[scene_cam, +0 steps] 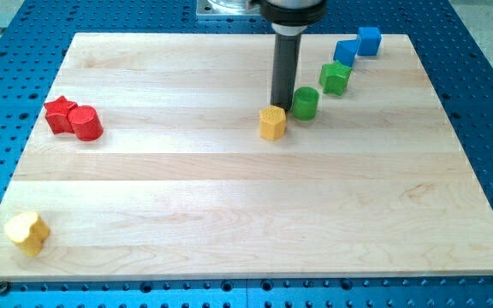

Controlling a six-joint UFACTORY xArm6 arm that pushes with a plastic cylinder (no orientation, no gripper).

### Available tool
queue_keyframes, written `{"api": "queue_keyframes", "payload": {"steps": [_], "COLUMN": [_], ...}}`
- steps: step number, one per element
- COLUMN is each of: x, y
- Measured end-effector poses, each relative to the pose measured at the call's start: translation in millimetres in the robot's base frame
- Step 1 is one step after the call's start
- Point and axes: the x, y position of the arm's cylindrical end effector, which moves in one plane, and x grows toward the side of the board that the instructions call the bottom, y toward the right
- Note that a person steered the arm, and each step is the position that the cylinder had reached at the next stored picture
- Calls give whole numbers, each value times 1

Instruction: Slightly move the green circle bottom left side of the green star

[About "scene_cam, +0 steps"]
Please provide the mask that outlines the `black robot arm flange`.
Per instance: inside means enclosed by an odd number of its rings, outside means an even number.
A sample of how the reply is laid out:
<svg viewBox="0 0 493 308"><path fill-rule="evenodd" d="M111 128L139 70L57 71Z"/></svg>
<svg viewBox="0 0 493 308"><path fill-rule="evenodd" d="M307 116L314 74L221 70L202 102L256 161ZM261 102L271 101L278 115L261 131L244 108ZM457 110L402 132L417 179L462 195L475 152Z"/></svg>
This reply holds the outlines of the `black robot arm flange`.
<svg viewBox="0 0 493 308"><path fill-rule="evenodd" d="M260 14L271 23L287 27L308 26L321 20L327 0L259 0Z"/></svg>

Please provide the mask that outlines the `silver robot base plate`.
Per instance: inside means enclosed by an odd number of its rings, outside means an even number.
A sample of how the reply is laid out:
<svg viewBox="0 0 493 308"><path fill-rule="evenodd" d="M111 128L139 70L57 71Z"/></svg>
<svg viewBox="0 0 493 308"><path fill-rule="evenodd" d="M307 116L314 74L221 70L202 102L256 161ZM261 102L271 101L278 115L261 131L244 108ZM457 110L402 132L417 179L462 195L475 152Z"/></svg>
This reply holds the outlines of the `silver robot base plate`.
<svg viewBox="0 0 493 308"><path fill-rule="evenodd" d="M250 0L197 0L196 15L203 17L259 15L257 4Z"/></svg>

